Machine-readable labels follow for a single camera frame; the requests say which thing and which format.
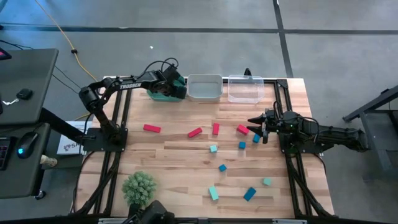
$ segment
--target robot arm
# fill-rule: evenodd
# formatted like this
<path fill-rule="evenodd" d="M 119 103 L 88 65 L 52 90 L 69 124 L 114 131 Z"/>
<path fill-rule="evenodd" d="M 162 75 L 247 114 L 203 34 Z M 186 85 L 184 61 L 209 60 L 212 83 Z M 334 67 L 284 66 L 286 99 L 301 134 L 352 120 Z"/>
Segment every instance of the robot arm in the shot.
<path fill-rule="evenodd" d="M 248 129 L 263 137 L 262 142 L 268 142 L 270 132 L 283 135 L 286 153 L 322 153 L 341 144 L 348 149 L 364 152 L 368 148 L 365 134 L 360 129 L 336 128 L 321 126 L 313 118 L 306 118 L 293 111 L 286 111 L 281 118 L 275 110 L 266 110 L 257 118 L 248 119 L 249 122 L 260 126 L 248 126 Z"/>
<path fill-rule="evenodd" d="M 187 89 L 184 86 L 174 85 L 174 81 L 180 77 L 177 68 L 170 65 L 163 72 L 160 70 L 149 71 L 138 77 L 105 78 L 100 82 L 83 87 L 79 92 L 79 97 L 85 108 L 98 119 L 105 138 L 111 142 L 118 142 L 120 140 L 119 127 L 110 121 L 103 111 L 103 106 L 111 95 L 115 91 L 144 88 L 153 93 L 184 99 Z M 105 88 L 103 94 L 99 94 L 100 88 Z"/>

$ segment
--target transparent bin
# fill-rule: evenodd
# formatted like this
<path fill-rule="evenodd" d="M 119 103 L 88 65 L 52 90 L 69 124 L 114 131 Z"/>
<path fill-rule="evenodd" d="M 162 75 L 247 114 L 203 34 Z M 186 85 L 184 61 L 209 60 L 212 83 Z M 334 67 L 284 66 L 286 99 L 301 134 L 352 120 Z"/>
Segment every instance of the transparent bin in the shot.
<path fill-rule="evenodd" d="M 221 75 L 191 74 L 187 83 L 188 96 L 192 101 L 219 101 L 223 94 Z"/>
<path fill-rule="evenodd" d="M 264 97 L 264 80 L 259 76 L 230 75 L 228 101 L 233 103 L 258 103 Z"/>

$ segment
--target wooden tabletop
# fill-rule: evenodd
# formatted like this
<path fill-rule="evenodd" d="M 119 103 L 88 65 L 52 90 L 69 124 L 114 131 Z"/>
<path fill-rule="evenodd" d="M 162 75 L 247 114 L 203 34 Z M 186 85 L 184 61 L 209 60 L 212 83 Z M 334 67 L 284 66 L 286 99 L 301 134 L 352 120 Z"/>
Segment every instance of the wooden tabletop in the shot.
<path fill-rule="evenodd" d="M 288 79 L 288 83 L 293 110 L 302 116 L 311 116 L 304 80 Z M 259 116 L 272 107 L 275 101 L 273 86 L 265 85 L 264 88 L 265 97 L 256 105 L 230 103 L 226 85 L 221 101 L 217 103 L 157 102 L 151 100 L 145 90 L 134 90 L 127 120 L 127 147 L 119 166 L 112 216 L 127 216 L 129 207 L 123 199 L 121 186 L 128 175 L 143 170 L 153 175 L 157 182 L 154 199 L 176 217 L 294 217 L 285 158 L 280 152 L 277 135 L 271 133 L 268 144 L 254 144 L 252 132 L 244 136 L 236 131 L 239 124 L 249 125 L 248 118 Z M 116 94 L 104 107 L 109 118 L 115 98 Z M 118 123 L 123 104 L 122 101 Z M 211 133 L 213 123 L 220 124 L 217 136 Z M 162 131 L 160 134 L 144 131 L 144 124 L 160 126 Z M 93 126 L 99 127 L 96 119 Z M 187 133 L 198 127 L 203 132 L 188 138 Z M 245 150 L 238 149 L 240 141 L 246 141 Z M 216 154 L 209 150 L 214 144 L 218 146 Z M 103 157 L 102 152 L 94 153 L 83 168 L 76 200 L 78 209 L 98 185 Z M 225 172 L 218 170 L 222 164 L 227 166 Z M 322 163 L 315 156 L 304 154 L 303 164 L 308 188 L 324 208 L 333 213 Z M 263 185 L 265 177 L 272 180 L 271 186 Z M 220 197 L 217 201 L 212 201 L 209 194 L 208 188 L 213 185 Z M 250 187 L 257 193 L 247 202 L 243 195 Z M 302 192 L 297 192 L 304 212 Z M 108 189 L 104 191 L 102 209 L 107 194 Z"/>

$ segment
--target red block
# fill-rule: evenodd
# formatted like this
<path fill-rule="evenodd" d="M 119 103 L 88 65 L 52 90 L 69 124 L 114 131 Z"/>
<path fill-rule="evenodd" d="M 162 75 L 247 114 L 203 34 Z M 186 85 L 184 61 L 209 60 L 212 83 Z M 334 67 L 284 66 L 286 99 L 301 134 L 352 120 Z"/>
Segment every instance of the red block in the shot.
<path fill-rule="evenodd" d="M 213 124 L 213 134 L 218 134 L 219 128 L 220 128 L 220 124 L 214 123 Z"/>
<path fill-rule="evenodd" d="M 242 124 L 240 124 L 236 130 L 244 135 L 247 135 L 249 133 L 249 130 Z"/>
<path fill-rule="evenodd" d="M 201 133 L 201 128 L 196 128 L 195 130 L 191 131 L 190 133 L 188 133 L 188 137 L 192 138 L 195 135 Z"/>
<path fill-rule="evenodd" d="M 160 133 L 160 127 L 152 126 L 152 125 L 149 125 L 149 124 L 144 124 L 144 130 L 145 131 L 153 131 L 153 132 L 156 132 L 156 133 Z"/>

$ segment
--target concrete floor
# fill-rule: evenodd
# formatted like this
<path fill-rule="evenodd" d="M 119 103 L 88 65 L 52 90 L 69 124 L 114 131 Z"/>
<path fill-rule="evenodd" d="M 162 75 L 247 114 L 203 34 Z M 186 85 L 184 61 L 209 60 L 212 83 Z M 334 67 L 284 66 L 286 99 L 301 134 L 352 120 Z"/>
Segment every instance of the concrete floor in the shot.
<path fill-rule="evenodd" d="M 61 25 L 276 29 L 272 0 L 41 0 Z M 279 0 L 285 29 L 398 29 L 398 2 L 390 0 Z M 9 1 L 0 23 L 52 25 L 34 1 Z M 97 78 L 137 74 L 151 61 L 176 57 L 180 72 L 286 77 L 278 34 L 69 32 L 81 62 Z M 0 39 L 33 48 L 57 48 L 57 66 L 80 85 L 92 80 L 76 64 L 59 32 L 0 31 Z M 398 35 L 292 35 L 287 48 L 295 78 L 304 78 L 313 117 L 321 124 L 358 128 L 341 117 L 397 85 Z M 0 44 L 11 50 L 11 46 Z M 76 94 L 52 80 L 45 107 L 71 120 L 86 113 Z M 392 109 L 398 103 L 392 102 Z M 397 223 L 398 182 L 363 182 L 375 158 L 336 147 L 325 153 L 333 207 L 343 218 Z M 67 214 L 77 170 L 45 174 L 45 199 L 0 200 L 0 219 Z M 20 210 L 27 211 L 21 216 Z"/>

